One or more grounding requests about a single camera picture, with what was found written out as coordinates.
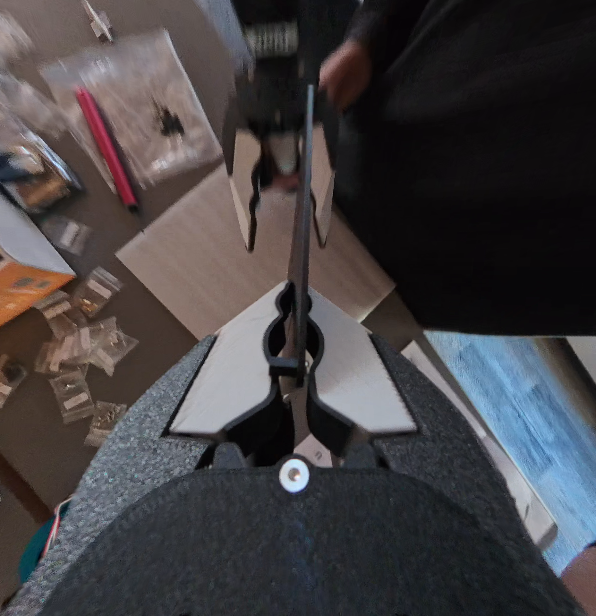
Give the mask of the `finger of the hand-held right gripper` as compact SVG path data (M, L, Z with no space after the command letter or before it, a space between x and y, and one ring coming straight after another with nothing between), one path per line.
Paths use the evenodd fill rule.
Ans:
M326 246L332 217L335 171L330 162L326 136L322 124L313 129L311 157L311 194L313 221L321 248Z
M260 142L249 131L237 131L234 138L232 170L228 174L234 208L248 252L253 252L257 235L257 207L260 202Z

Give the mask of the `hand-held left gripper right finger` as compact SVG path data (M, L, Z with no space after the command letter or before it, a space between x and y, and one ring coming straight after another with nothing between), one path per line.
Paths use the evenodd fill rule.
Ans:
M323 295L309 289L307 422L334 456L353 442L417 432L370 331Z

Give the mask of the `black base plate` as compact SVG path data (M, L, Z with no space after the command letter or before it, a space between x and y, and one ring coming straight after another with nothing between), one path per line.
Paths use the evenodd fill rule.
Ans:
M304 126L300 140L300 167L293 238L291 243L288 281L292 284L293 299L289 316L289 358L295 365L295 385L303 386L307 370L307 316L309 313L309 255L311 227L311 166L313 149L313 117L316 87L307 86Z

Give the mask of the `small black standoff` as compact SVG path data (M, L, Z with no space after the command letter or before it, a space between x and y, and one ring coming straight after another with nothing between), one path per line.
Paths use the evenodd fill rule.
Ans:
M270 357L268 359L271 378L291 378L302 383L308 373L308 362L295 357Z

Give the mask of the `cluster of screws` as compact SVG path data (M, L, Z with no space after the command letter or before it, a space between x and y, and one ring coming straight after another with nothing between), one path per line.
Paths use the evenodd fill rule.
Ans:
M151 99L151 103L153 105L154 116L159 132L165 137L170 137L171 135L183 137L185 129L179 115L154 98Z

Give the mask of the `person's left forearm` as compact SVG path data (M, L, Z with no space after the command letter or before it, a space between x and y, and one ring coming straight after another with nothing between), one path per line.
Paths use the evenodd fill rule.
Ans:
M566 589L588 615L596 615L596 543L586 547L564 569Z

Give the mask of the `white foam sheet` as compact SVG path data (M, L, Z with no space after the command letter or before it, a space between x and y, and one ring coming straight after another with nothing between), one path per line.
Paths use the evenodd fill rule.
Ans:
M221 164L116 256L202 339L286 280L294 209L294 195L263 192L256 243L248 252ZM309 284L362 321L395 285L337 214L324 248L312 220Z

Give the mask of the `large clear plastic bag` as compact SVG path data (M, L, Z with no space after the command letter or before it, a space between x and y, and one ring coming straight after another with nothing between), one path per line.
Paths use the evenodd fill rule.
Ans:
M40 74L74 140L113 193L113 180L76 100L78 87L94 97L131 182L141 188L221 156L217 136L166 30L87 48L41 66ZM159 132L152 98L179 115L183 137Z

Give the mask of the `person's black clothing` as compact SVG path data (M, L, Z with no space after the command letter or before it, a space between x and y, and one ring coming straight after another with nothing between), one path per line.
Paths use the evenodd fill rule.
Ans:
M421 329L596 336L596 1L364 1L337 204Z

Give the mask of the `pile of small screw bags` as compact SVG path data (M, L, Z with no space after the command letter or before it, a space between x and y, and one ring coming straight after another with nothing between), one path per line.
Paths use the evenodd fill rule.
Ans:
M94 400L87 382L89 368L112 377L139 345L114 315L94 320L122 287L116 276L98 266L72 294L58 290L35 305L52 337L42 343L33 371L48 377L64 424L90 421L84 445L96 449L126 414L127 405Z

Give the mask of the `small labelled nut bag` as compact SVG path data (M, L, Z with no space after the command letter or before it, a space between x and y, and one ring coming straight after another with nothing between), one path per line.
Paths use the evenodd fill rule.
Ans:
M92 235L88 225L62 215L50 216L40 223L40 230L60 250L80 256Z

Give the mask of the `metal cross wrench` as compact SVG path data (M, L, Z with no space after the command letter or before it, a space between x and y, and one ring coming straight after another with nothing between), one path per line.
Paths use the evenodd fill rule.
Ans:
M106 13L94 10L88 1L81 2L95 37L101 42L113 43L112 26Z

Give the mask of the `silver foil bag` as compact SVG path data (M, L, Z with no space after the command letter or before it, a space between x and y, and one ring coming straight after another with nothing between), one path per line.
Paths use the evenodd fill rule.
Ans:
M45 145L0 151L0 194L27 214L43 214L83 191L69 165Z

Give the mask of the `orange and white cardboard box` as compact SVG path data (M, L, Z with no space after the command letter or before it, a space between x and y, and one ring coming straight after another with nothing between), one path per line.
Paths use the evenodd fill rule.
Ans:
M33 221L0 193L0 327L75 278Z

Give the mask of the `small bag labelled M2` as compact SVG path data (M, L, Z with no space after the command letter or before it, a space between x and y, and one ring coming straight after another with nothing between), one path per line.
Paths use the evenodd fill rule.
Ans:
M32 40L16 19L0 12L0 151L26 141L30 134L59 138L67 130L58 106L11 71L32 50Z

